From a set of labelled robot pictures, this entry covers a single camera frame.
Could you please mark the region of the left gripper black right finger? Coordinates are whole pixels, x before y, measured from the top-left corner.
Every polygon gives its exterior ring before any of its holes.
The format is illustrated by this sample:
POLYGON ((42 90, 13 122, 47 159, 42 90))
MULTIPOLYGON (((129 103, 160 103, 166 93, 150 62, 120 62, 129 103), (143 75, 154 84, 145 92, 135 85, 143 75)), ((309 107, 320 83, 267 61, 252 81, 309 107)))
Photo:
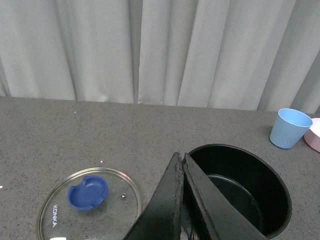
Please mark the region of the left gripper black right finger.
POLYGON ((184 155, 183 170, 183 201, 200 240, 266 239, 229 203, 188 153, 184 155))

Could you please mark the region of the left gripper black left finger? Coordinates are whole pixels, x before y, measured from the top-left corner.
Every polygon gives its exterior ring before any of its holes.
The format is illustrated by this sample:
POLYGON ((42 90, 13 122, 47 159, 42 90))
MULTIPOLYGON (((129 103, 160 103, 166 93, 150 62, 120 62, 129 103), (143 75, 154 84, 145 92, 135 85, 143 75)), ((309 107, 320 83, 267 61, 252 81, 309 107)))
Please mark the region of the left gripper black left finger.
POLYGON ((168 163, 148 205, 125 240, 179 240, 184 192, 184 169, 175 152, 168 163))

